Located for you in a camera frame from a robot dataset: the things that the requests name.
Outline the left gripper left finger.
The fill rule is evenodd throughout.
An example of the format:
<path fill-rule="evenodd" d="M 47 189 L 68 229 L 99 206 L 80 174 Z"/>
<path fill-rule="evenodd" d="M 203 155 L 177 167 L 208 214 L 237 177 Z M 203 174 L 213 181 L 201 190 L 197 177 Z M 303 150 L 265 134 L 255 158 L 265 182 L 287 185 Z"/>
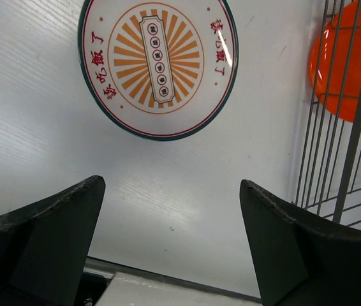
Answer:
<path fill-rule="evenodd" d="M 0 305 L 73 305 L 106 184 L 91 176 L 0 215 Z"/>

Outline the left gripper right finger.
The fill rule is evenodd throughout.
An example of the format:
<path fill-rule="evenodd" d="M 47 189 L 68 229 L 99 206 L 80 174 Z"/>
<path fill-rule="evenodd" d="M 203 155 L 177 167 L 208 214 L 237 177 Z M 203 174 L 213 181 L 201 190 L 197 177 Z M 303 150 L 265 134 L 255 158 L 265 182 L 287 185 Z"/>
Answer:
<path fill-rule="evenodd" d="M 239 199 L 262 304 L 361 305 L 361 230 L 249 180 Z"/>

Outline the orange plastic plate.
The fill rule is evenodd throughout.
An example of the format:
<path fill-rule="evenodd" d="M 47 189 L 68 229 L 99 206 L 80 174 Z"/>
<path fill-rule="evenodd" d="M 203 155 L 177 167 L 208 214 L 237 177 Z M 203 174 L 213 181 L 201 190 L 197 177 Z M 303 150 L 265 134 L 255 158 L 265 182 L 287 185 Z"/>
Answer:
<path fill-rule="evenodd" d="M 309 81 L 326 109 L 353 122 L 361 90 L 361 1 L 327 22 L 309 56 Z"/>

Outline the white plate red characters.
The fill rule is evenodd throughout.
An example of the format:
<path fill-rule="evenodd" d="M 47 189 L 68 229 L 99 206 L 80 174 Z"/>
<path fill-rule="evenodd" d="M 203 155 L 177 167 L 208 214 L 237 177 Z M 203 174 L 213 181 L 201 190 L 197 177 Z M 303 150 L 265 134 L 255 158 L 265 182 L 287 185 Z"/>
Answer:
<path fill-rule="evenodd" d="M 239 41 L 226 1 L 85 1 L 78 54 L 89 92 L 114 124 L 168 142 L 223 109 Z"/>

